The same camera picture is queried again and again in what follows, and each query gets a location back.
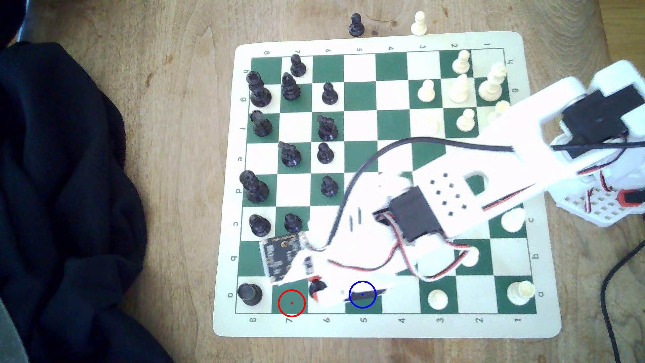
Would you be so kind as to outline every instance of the chessboard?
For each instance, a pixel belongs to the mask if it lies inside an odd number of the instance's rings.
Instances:
[[[461,50],[470,52],[468,97],[454,103],[448,92],[458,74],[452,63]],[[288,101],[281,94],[281,78],[290,71],[290,57],[299,54],[306,66],[294,77],[301,95]],[[235,52],[223,213],[219,241],[213,330],[228,337],[411,337],[411,338],[548,338],[561,329],[544,196],[523,203],[526,224],[509,233],[498,216],[459,236],[457,242],[480,251],[477,265],[460,266],[436,282],[420,282],[409,272],[397,276],[396,292],[379,295],[366,309],[347,302],[333,307],[317,305],[307,280],[273,286],[265,276],[259,241],[287,234],[284,218],[295,214],[303,221],[331,223],[345,185],[372,154],[389,143],[411,136],[435,136],[471,141],[488,125],[496,102],[477,93],[491,66],[503,62],[507,77],[502,96],[511,105],[530,95],[524,45],[515,32],[428,34],[241,45]],[[246,76],[261,75],[272,100],[265,107],[250,102]],[[421,102],[417,91],[426,79],[435,85],[431,102]],[[321,99],[323,85],[333,84],[338,101]],[[253,131],[250,114],[259,109],[272,124],[264,137]],[[475,126],[464,132],[456,120],[465,109],[475,111]],[[329,164],[316,158],[321,139],[317,118],[335,120],[338,135],[327,144],[335,157]],[[439,120],[432,129],[429,120]],[[287,167],[278,142],[295,145],[301,162]],[[436,144],[399,147],[379,158],[361,178],[396,172],[414,182],[414,171],[453,151]],[[240,173],[253,171],[269,189],[261,203],[244,196]],[[339,192],[321,193],[323,176],[331,176]],[[484,190],[480,176],[469,178],[473,192]],[[266,218],[271,229],[257,237],[249,217]],[[438,250],[419,262],[432,272],[455,258],[452,249]],[[531,281],[535,297],[512,304],[506,296],[513,282]],[[237,296],[241,284],[262,289],[253,306]],[[448,305],[434,310],[428,293],[441,289]]]

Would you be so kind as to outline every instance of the black fabric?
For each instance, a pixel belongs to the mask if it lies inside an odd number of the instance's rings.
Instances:
[[[172,361],[117,307],[146,247],[124,160],[121,114],[60,45],[0,50],[0,298],[32,362]]]

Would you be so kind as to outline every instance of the black cable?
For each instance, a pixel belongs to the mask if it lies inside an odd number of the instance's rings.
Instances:
[[[613,277],[613,275],[618,272],[618,270],[627,263],[632,257],[634,257],[641,249],[645,247],[645,240],[641,242],[636,248],[631,250],[619,263],[614,266],[611,271],[607,274],[602,286],[600,287],[600,308],[602,309],[602,317],[605,320],[605,325],[607,326],[607,333],[609,333],[609,340],[611,341],[611,348],[613,349],[613,357],[616,360],[616,363],[620,363],[620,353],[618,352],[618,345],[616,345],[616,338],[613,335],[613,329],[611,328],[611,322],[609,320],[609,314],[607,314],[607,303],[606,303],[606,293],[607,293],[607,284]]]

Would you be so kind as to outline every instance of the black pawn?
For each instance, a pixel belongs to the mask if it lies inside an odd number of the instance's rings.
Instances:
[[[322,86],[322,102],[326,105],[333,105],[338,101],[338,92],[333,90],[333,85],[329,82]]]
[[[322,178],[321,192],[324,196],[335,196],[338,193],[338,183],[331,176],[326,175]]]
[[[361,15],[359,13],[355,13],[352,15],[350,35],[353,37],[360,37],[363,33],[365,33],[365,26],[361,24]]]
[[[248,89],[251,90],[251,103],[256,107],[267,106],[271,102],[271,92],[264,87],[260,73],[252,70],[246,75]]]
[[[295,145],[278,141],[278,147],[282,149],[281,159],[285,166],[290,168],[300,164],[302,156],[300,155],[300,151],[295,148]]]
[[[260,110],[251,112],[251,122],[253,123],[253,132],[261,138],[269,135],[273,130],[271,121],[264,118],[264,114]]]
[[[329,164],[333,160],[333,151],[329,148],[327,143],[318,145],[318,161],[323,164]]]
[[[294,77],[302,77],[307,73],[307,66],[300,60],[300,56],[294,54],[291,56],[291,74]]]
[[[289,233],[298,233],[303,229],[303,220],[292,213],[284,216],[284,229]]]
[[[295,101],[300,97],[300,87],[295,83],[293,76],[287,72],[283,74],[283,97],[287,101]]]
[[[269,196],[269,187],[250,170],[245,170],[240,174],[240,182],[246,189],[246,199],[252,203],[263,202]]]
[[[248,218],[248,225],[251,226],[251,232],[258,237],[264,237],[271,231],[271,222],[257,214]]]
[[[249,306],[257,305],[262,300],[262,289],[255,284],[241,284],[237,288],[237,296]]]
[[[338,136],[338,128],[333,118],[318,115],[318,137],[323,141],[333,141]]]

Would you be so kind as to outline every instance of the blue circle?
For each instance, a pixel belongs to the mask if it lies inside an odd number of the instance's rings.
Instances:
[[[372,300],[372,302],[370,303],[370,305],[367,305],[367,306],[358,306],[358,305],[354,304],[354,301],[352,301],[352,289],[354,288],[354,286],[356,286],[356,284],[359,284],[359,283],[361,283],[361,282],[364,282],[365,284],[369,284],[369,285],[372,287],[372,289],[374,289],[374,300]],[[374,287],[374,285],[370,284],[369,282],[367,282],[367,281],[365,281],[365,280],[356,281],[356,282],[355,282],[355,283],[350,287],[350,302],[352,303],[352,305],[354,305],[355,307],[358,307],[359,309],[367,309],[368,307],[370,307],[370,306],[374,305],[374,303],[376,302],[376,287]]]

